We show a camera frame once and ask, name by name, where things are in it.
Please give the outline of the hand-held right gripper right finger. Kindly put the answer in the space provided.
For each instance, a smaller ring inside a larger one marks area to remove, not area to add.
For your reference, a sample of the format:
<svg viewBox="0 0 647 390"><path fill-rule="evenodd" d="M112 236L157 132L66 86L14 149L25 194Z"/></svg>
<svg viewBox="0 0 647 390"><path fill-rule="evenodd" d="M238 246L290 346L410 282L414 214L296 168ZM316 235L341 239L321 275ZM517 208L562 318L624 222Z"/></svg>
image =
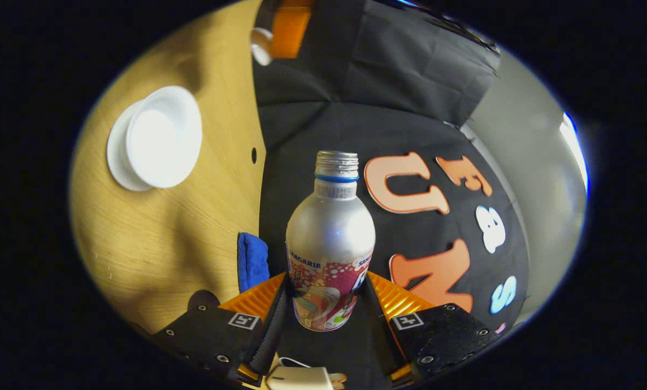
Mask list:
<svg viewBox="0 0 647 390"><path fill-rule="evenodd" d="M458 304L434 306L373 272L365 277L365 309L389 382L429 382L500 339Z"/></svg>

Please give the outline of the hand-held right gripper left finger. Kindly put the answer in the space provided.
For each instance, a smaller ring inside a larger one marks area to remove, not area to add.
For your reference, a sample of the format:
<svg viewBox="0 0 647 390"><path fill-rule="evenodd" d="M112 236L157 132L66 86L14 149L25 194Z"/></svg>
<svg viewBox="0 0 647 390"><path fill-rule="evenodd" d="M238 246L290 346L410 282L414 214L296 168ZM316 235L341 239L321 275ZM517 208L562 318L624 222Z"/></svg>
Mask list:
<svg viewBox="0 0 647 390"><path fill-rule="evenodd" d="M276 355L286 305L286 274L225 303L212 292L195 291L185 313L150 340L213 380L232 387L259 387Z"/></svg>

